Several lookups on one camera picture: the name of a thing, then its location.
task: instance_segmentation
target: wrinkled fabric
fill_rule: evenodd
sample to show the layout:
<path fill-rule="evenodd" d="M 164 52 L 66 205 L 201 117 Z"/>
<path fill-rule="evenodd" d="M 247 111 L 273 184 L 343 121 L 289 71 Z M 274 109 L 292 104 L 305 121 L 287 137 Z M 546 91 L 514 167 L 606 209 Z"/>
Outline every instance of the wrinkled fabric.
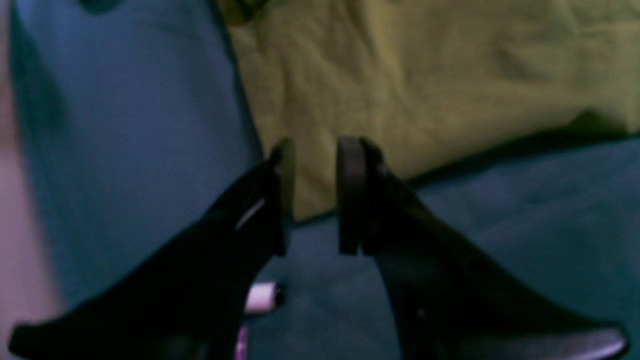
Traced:
<path fill-rule="evenodd" d="M 217 1 L 263 149 L 298 144 L 298 219 L 335 203 L 339 135 L 408 178 L 542 131 L 640 126 L 638 0 Z"/>

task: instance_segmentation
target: white object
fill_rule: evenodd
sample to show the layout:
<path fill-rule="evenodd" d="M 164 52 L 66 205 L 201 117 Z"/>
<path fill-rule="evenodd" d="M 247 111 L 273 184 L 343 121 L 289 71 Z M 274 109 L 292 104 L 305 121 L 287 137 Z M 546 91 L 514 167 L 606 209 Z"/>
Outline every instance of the white object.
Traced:
<path fill-rule="evenodd" d="M 259 282 L 249 290 L 244 305 L 245 315 L 270 313 L 282 304 L 283 290 L 275 282 Z"/>

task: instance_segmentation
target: green cloth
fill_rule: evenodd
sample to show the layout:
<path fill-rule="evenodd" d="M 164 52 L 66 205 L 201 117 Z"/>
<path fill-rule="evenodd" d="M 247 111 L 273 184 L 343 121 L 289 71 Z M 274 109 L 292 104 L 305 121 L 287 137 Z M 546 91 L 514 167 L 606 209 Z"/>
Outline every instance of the green cloth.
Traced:
<path fill-rule="evenodd" d="M 263 148 L 296 141 L 298 220 L 335 204 L 339 135 L 408 178 L 541 131 L 640 127 L 640 1 L 217 1 Z"/>

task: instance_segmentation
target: blue bedsheet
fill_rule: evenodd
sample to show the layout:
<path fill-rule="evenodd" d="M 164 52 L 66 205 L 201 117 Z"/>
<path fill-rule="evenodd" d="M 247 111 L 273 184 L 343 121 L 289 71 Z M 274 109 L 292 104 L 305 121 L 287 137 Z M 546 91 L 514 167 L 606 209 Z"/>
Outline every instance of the blue bedsheet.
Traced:
<path fill-rule="evenodd" d="M 114 4 L 101 12 L 22 0 L 14 9 L 20 124 L 68 306 L 117 281 L 260 158 L 232 52 L 206 1 Z M 638 343 L 633 359 L 639 180 L 640 139 L 631 138 L 505 156 L 418 189 L 550 299 L 624 321 Z M 282 281 L 290 296 L 252 320 L 251 359 L 399 357 L 380 275 L 370 259 L 337 255 L 335 217 L 296 228 L 289 255 L 260 278 Z"/>

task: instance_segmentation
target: yellow fabric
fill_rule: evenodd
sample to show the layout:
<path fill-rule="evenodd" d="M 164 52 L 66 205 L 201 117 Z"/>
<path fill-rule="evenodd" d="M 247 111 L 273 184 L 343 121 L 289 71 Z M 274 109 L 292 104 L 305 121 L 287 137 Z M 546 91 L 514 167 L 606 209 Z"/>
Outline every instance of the yellow fabric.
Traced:
<path fill-rule="evenodd" d="M 218 4 L 263 148 L 296 141 L 298 220 L 334 206 L 339 135 L 407 178 L 540 131 L 640 127 L 640 1 L 244 1 Z"/>

